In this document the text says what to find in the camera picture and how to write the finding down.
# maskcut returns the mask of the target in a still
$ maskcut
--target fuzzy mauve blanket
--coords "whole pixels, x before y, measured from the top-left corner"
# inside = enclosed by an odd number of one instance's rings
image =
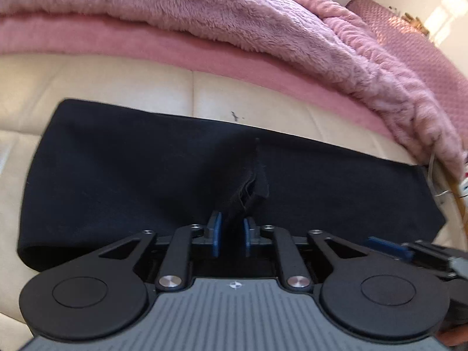
[[[0,0],[0,14],[108,14],[269,53],[361,100],[420,162],[434,151],[460,178],[460,138],[420,79],[389,58],[358,16],[329,0],[298,2],[309,10],[293,0]]]

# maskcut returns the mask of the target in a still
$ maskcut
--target black cloth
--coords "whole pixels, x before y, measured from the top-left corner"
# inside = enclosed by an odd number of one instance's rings
[[[225,213],[305,236],[433,240],[444,224],[419,166],[274,131],[65,100],[34,156],[18,254],[43,270],[144,229]]]

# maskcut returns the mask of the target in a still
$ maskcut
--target gray ribbed panel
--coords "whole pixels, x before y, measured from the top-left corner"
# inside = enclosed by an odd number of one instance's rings
[[[41,337],[24,351],[442,351],[435,339],[378,345],[333,326],[307,295],[288,293],[276,280],[198,278],[193,287],[158,297],[148,315],[126,331],[92,343]]]

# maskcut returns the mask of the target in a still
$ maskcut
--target quilted pink headboard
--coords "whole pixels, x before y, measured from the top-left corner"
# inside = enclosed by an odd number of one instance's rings
[[[346,7],[366,22],[378,42],[412,69],[432,90],[468,146],[468,80],[426,37],[372,0]]]

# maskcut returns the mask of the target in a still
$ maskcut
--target cream leather mattress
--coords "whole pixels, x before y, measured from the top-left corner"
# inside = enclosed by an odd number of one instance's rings
[[[0,56],[2,351],[16,350],[31,338],[18,307],[21,288],[35,274],[16,254],[20,206],[36,146],[52,112],[65,97],[148,112],[237,121],[414,164],[402,146],[383,136],[311,104],[234,79],[108,56]],[[447,188],[438,168],[435,180],[441,188]],[[466,249],[462,220],[451,195],[444,195],[441,209],[447,224],[437,243]]]

